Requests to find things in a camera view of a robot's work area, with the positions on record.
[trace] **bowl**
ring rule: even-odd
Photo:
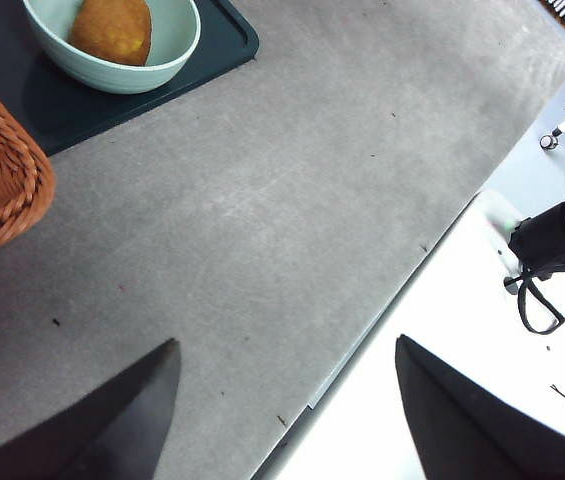
[[[22,0],[42,49],[67,74],[109,93],[142,93],[171,80],[200,40],[194,0],[146,0],[151,10],[151,50],[146,66],[121,65],[89,55],[68,43],[82,0]]]

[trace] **dark tray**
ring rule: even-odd
[[[0,100],[52,155],[247,62],[259,41],[228,0],[196,0],[202,32],[184,68],[137,95],[94,90],[68,77],[38,46],[19,0],[0,0]]]

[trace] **black object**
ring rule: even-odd
[[[0,0],[0,100],[48,155],[167,102],[247,62],[259,41],[228,0],[196,0],[200,42],[180,72],[151,92],[82,85],[42,52],[19,0]]]
[[[565,437],[506,405],[402,335],[395,364],[428,479],[564,479]]]
[[[565,322],[565,317],[542,296],[533,278],[547,280],[553,273],[565,272],[565,202],[544,213],[524,220],[511,235],[509,248],[523,265],[522,275],[507,279],[505,286],[521,281],[518,310],[527,330],[548,334]],[[537,331],[526,317],[526,292],[529,291],[555,316],[556,322],[547,330]]]
[[[0,480],[149,480],[180,375],[169,340],[75,405],[0,447]]]

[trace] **white table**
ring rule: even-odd
[[[308,431],[291,440],[269,478],[424,478],[395,372],[395,340],[402,333],[565,434],[565,399],[549,387],[555,384],[565,393],[565,324],[549,336],[522,326],[516,297],[501,286],[508,274],[505,262],[516,259],[492,226],[507,217],[523,218],[493,191],[476,198],[327,394]],[[469,269],[473,275],[462,279]],[[565,274],[538,285],[565,314]],[[529,313],[538,318],[541,312]]]

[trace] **gray table surface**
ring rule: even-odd
[[[528,0],[235,3],[257,61],[54,156],[0,250],[0,443],[173,336],[156,478],[248,478],[565,80]]]

